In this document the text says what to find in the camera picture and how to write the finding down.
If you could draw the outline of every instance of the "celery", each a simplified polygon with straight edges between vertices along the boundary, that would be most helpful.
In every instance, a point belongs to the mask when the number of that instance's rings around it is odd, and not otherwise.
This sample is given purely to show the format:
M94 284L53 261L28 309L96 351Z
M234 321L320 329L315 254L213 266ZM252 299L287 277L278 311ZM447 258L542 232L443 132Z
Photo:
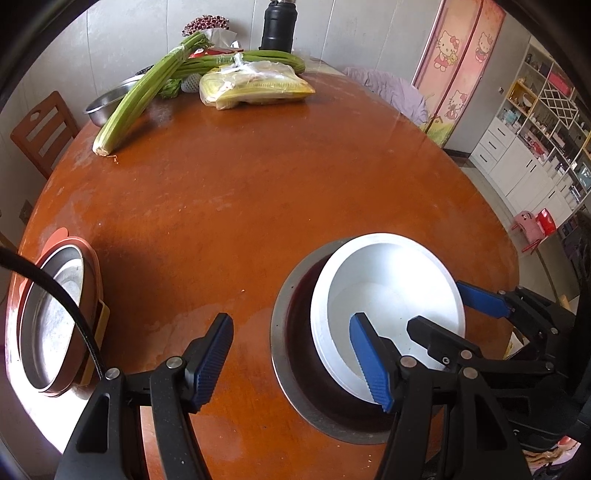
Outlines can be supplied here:
M292 67L297 74L303 73L306 70L304 60L284 51L248 50L242 53L242 58L244 61L269 60L277 63L284 63ZM205 74L215 67L229 65L233 62L233 54L205 55L195 59L188 59L173 73L172 78L184 79L192 73Z
M197 48L209 42L201 32L185 38L178 47L166 54L123 98L115 112L100 129L92 150L103 157L110 155L125 137L135 120L164 86L171 75Z

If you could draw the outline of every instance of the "metal basin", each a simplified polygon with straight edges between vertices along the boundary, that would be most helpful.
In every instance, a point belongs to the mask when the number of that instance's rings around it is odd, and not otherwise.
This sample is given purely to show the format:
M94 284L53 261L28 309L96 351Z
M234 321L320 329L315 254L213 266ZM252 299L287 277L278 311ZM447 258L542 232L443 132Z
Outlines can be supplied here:
M142 77L143 75L136 75L135 77L124 80L119 86L94 100L86 107L84 113L88 114L90 121L97 127L102 127L117 109L123 97L127 95Z
M271 358L285 396L312 426L344 442L375 445L388 440L394 416L333 380L316 352L310 327L310 303L320 272L348 240L315 250L286 279L271 319Z
M70 244L60 246L48 255L41 269L70 294L92 329L97 285L82 250ZM76 376L86 345L74 320L56 299L36 284L26 295L19 332L22 367L38 392L59 395Z

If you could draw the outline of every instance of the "water bottle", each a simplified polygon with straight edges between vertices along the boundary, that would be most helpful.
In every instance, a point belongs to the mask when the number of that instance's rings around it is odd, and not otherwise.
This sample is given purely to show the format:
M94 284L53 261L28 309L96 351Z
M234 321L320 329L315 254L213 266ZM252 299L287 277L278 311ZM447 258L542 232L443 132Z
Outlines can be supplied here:
M272 0L265 11L265 27L260 50L280 50L291 53L294 42L297 11L296 0Z

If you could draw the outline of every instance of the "floor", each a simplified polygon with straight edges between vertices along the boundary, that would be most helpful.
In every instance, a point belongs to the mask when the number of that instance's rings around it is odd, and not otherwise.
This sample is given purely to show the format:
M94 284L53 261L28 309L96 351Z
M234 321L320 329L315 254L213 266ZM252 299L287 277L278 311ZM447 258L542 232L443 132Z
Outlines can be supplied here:
M519 229L511 230L513 215L501 197L467 158L454 158L454 161L489 203L513 241L519 255L519 284L550 300L557 300L561 295L569 301L577 297L579 286L558 233L547 238L535 253L521 253L527 245L525 236Z

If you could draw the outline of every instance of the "black cable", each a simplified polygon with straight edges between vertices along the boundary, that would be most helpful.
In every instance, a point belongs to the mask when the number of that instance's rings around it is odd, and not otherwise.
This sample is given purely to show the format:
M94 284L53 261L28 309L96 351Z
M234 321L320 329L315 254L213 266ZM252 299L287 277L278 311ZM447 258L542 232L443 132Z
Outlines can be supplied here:
M44 272L26 258L13 253L5 247L0 247L0 266L7 270L12 270L36 283L66 309L66 312L70 314L78 331L82 335L92 361L95 363L96 372L99 374L99 378L102 379L105 376L105 364L100 357L99 347L96 344L95 337L92 335L92 331L88 323L86 323L86 319L82 315L78 305L76 305L76 302L72 300L72 297L68 295L63 287L51 278L47 272Z

